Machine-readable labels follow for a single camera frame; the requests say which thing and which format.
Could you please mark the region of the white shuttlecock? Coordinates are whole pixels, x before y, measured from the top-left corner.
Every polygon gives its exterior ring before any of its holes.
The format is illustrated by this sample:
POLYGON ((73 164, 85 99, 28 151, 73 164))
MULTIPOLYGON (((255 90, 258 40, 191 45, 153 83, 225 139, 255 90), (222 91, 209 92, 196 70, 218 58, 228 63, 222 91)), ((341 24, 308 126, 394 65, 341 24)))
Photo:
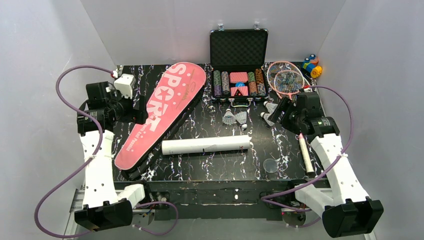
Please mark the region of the white shuttlecock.
POLYGON ((267 123, 269 127, 273 127, 275 125, 275 123, 271 121, 271 118, 270 118, 271 115, 272 115, 271 113, 265 113, 265 112, 260 113, 260 117, 267 123))
POLYGON ((272 103, 272 102, 269 102, 269 101, 264 101, 263 106, 267 109, 267 112, 269 114, 272 114, 276 110, 276 108, 278 107, 278 104, 272 103))
POLYGON ((248 125, 247 125, 247 115, 248 115, 248 113, 246 111, 241 111, 241 112, 239 112, 235 115, 236 121, 240 124, 240 127, 243 130, 246 130, 247 127, 248 127, 248 125))
POLYGON ((222 117, 222 123, 225 125, 233 125, 236 122, 236 118, 232 113, 231 109, 227 108, 225 114, 222 117))

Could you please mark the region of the white shuttlecock tube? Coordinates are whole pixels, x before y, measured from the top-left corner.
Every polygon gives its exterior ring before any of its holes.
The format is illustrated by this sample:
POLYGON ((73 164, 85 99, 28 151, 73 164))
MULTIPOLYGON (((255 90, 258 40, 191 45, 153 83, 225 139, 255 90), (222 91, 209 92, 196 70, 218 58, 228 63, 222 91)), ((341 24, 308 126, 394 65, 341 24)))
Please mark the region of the white shuttlecock tube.
POLYGON ((180 155, 247 150, 251 140, 252 137, 248 135, 163 140, 161 152, 163 155, 180 155))

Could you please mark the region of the clear tube lid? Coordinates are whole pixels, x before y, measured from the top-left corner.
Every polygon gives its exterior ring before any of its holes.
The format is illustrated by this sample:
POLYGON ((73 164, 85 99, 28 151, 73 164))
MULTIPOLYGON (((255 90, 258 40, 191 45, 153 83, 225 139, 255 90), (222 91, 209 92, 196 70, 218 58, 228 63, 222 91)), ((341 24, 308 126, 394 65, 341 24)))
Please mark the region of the clear tube lid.
POLYGON ((278 162, 275 159, 265 159, 263 161, 263 168, 266 173, 274 174, 278 171, 278 162))

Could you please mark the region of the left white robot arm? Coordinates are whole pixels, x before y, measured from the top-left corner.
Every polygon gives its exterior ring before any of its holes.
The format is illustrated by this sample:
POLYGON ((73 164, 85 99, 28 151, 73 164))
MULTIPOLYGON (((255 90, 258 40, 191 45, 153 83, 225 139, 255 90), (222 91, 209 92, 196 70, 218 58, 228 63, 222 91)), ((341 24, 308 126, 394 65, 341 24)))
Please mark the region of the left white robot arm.
POLYGON ((113 180, 113 127, 117 122, 144 123, 145 109, 133 106, 133 83, 116 80, 86 85, 88 99, 77 112, 77 132, 84 150, 85 190, 75 222, 98 232, 129 226, 133 208, 145 198, 140 183, 116 192, 113 180))

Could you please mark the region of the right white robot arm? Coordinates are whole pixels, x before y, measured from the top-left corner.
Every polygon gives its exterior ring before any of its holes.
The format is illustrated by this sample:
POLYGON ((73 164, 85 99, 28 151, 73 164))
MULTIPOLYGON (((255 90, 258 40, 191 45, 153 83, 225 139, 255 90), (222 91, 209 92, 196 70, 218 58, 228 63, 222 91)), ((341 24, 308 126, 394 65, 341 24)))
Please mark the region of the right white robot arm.
POLYGON ((316 92, 301 92, 297 100, 280 100, 270 116, 280 120, 282 127, 308 137, 324 171, 313 180, 295 180, 280 193, 263 196, 264 202, 286 195, 297 200, 321 217, 327 234, 332 238, 369 234, 381 218, 384 207, 372 200, 356 177, 342 144, 335 120, 323 114, 316 92))

